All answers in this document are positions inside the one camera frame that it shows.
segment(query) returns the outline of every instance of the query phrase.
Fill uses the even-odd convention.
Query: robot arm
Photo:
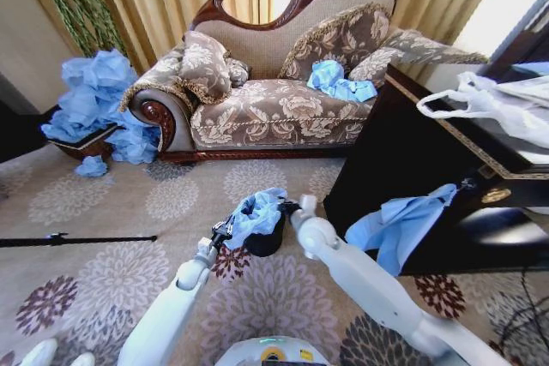
[[[335,283],[374,321],[436,358],[439,366],[510,366],[457,321],[439,319],[420,309],[402,285],[370,256],[338,238],[326,219],[315,216],[315,196],[302,196],[300,209],[293,205],[291,222],[305,255],[325,263]],[[220,222],[213,230],[212,239],[201,240],[194,259],[181,265],[176,278],[134,328],[120,351],[119,366],[168,363],[217,253],[232,235],[227,222]]]
[[[208,281],[209,269],[223,242],[231,238],[232,226],[220,222],[212,231],[212,239],[202,238],[195,257],[179,267],[175,279],[137,323],[118,355],[118,366],[168,364],[195,301]]]
[[[334,227],[314,214],[315,196],[304,195],[291,217],[307,257],[326,264],[335,283],[374,321],[398,332],[412,347],[435,357],[436,364],[509,365],[457,321],[420,309],[402,285],[370,256],[347,244]]]

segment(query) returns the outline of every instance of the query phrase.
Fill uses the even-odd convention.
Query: carved wooden frame
[[[223,0],[208,0],[198,10],[195,19],[190,24],[194,29],[204,21],[226,21],[237,27],[250,30],[268,31],[286,25],[297,16],[313,0],[290,0],[290,3],[274,21],[262,25],[254,25],[239,21],[230,16],[223,9]],[[318,157],[342,157],[347,156],[350,147],[337,148],[311,148],[311,149],[279,149],[279,150],[211,150],[195,152],[167,152],[175,136],[175,120],[171,111],[162,103],[154,100],[144,101],[141,105],[143,116],[151,123],[158,124],[162,130],[162,142],[160,143],[159,159],[174,162],[197,162],[203,160],[221,159],[295,159],[295,158],[318,158]]]
[[[273,30],[277,27],[286,25],[291,19],[297,16],[301,10],[303,10],[313,0],[290,0],[286,9],[282,12],[278,18],[269,23],[262,25],[254,25],[252,23],[245,23],[235,19],[229,15],[223,8],[223,0],[207,0],[206,3],[198,10],[195,19],[190,24],[190,29],[194,29],[199,23],[204,21],[226,21],[234,26],[243,27],[250,30],[267,31]],[[396,0],[393,2],[393,10],[395,11]]]

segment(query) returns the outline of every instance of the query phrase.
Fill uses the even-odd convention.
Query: cable
[[[547,342],[547,338],[545,334],[543,334],[543,330],[541,329],[540,319],[538,318],[538,311],[536,310],[536,306],[534,305],[534,302],[532,301],[532,296],[530,296],[530,291],[526,287],[526,271],[528,267],[524,267],[522,269],[522,277],[521,277],[521,283],[522,283],[522,289],[526,292],[526,296],[528,298],[528,303],[530,303],[530,306],[534,310],[534,321],[535,326],[538,328],[538,333],[540,334],[541,339],[543,340],[543,343],[545,343],[547,350],[549,351],[549,342]]]
[[[545,303],[546,301],[549,300],[549,296],[543,297],[537,303],[534,303],[534,301],[532,299],[532,296],[530,295],[530,291],[528,290],[528,288],[526,286],[526,272],[527,272],[527,270],[528,270],[528,266],[525,266],[522,269],[521,284],[522,284],[522,289],[524,290],[524,292],[526,293],[526,296],[528,298],[528,306],[526,308],[523,308],[523,309],[515,310],[513,315],[510,317],[510,319],[505,324],[504,330],[502,331],[502,334],[500,336],[499,343],[498,343],[502,353],[504,352],[504,348],[505,348],[505,340],[507,340],[507,338],[509,338],[511,336],[511,334],[514,333],[516,330],[518,330],[522,327],[525,327],[526,325],[532,323],[532,321],[535,322],[538,334],[540,335],[541,340],[545,344],[545,346],[547,348],[547,351],[549,351],[549,342],[547,341],[547,337],[545,336],[545,334],[543,332],[543,329],[542,329],[541,324],[540,324],[540,319],[539,319],[540,315],[546,315],[547,313],[549,313],[549,309],[541,310],[541,312],[539,312],[539,314],[538,314],[538,311],[537,311],[537,308],[539,308],[539,306],[541,306],[543,303]],[[515,327],[510,328],[510,326],[513,324],[513,321],[519,315],[521,315],[525,312],[528,312],[528,311],[533,312],[533,317],[532,318],[529,318],[527,321],[524,321],[523,323],[521,323],[521,324],[519,324]]]

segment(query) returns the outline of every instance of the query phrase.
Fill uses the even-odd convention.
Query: patterned carpet
[[[158,234],[159,241],[2,249],[0,366],[18,364],[50,337],[59,341],[56,365],[86,350],[99,365],[115,364],[154,297],[239,199],[271,186],[323,198],[342,160],[114,163],[91,179],[72,173],[76,165],[55,147],[0,165],[1,236]],[[548,280],[545,273],[527,273],[524,285],[520,273],[400,278],[422,308],[459,319],[524,365],[549,364],[539,332],[549,336]],[[537,319],[525,291],[538,303]],[[268,258],[222,250],[172,364],[212,365],[232,343],[270,334],[309,340],[334,364],[430,364],[364,314],[326,267],[305,259],[288,226]]]

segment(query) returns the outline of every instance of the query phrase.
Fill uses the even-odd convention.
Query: wall
[[[0,101],[18,115],[38,115],[39,112],[24,96],[0,73]]]
[[[0,0],[0,73],[40,112],[66,91],[69,47],[37,0]]]

